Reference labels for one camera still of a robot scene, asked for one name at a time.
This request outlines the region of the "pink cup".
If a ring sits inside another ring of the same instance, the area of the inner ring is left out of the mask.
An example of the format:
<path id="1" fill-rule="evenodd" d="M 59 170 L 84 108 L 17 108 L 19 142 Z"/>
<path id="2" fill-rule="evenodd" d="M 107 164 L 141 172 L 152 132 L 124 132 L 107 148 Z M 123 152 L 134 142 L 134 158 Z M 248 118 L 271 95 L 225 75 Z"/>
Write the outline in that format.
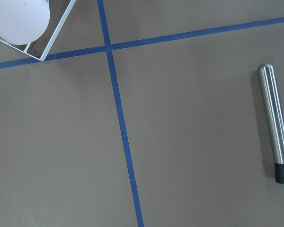
<path id="1" fill-rule="evenodd" d="M 50 8 L 45 0 L 0 0 L 0 37 L 10 44 L 37 40 L 49 21 Z"/>

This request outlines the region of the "steel muddler black tip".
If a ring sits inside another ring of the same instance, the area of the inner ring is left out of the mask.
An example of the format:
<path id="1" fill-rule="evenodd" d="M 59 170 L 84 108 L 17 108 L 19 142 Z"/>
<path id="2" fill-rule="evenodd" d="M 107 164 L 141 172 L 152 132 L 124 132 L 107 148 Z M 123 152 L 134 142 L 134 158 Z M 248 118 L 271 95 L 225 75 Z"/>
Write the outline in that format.
<path id="1" fill-rule="evenodd" d="M 274 67 L 264 64 L 259 67 L 258 75 L 272 144 L 275 181 L 284 184 L 284 117 Z"/>

